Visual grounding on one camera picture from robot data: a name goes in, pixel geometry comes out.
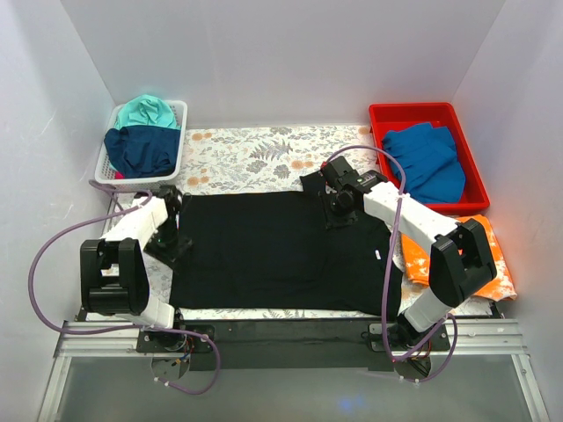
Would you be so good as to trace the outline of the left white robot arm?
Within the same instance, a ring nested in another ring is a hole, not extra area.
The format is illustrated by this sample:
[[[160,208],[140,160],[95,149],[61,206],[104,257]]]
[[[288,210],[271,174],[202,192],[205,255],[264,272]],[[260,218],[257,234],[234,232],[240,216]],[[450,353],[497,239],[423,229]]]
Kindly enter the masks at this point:
[[[143,255],[170,269],[193,247],[179,233],[183,195],[175,186],[161,186],[151,196],[138,193],[133,210],[98,240],[80,248],[81,299],[89,313],[122,317],[143,328],[158,329],[157,341],[170,352],[187,340],[179,311],[150,293]]]

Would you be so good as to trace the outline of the black t shirt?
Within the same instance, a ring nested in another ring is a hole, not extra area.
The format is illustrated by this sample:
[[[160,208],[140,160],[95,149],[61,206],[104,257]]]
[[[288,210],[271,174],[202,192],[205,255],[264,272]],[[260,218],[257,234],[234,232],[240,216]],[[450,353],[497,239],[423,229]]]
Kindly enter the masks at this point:
[[[186,196],[179,233],[193,245],[173,273],[170,303],[176,308],[398,314],[402,272],[396,266],[382,304],[390,256],[386,224],[358,213],[348,226],[327,228],[318,186]]]

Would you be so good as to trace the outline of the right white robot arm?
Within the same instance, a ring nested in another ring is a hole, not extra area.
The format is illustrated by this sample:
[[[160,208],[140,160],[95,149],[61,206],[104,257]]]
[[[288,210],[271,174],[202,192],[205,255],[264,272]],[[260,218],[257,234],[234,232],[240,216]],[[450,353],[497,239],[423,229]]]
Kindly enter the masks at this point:
[[[343,156],[324,164],[321,174],[335,191],[330,205],[334,214],[362,211],[409,237],[430,258],[429,287],[399,314],[394,325],[382,329],[395,345],[413,350],[422,347],[430,330],[449,311],[496,277],[486,230],[475,219],[460,222],[440,215],[401,193],[382,174],[359,174]]]

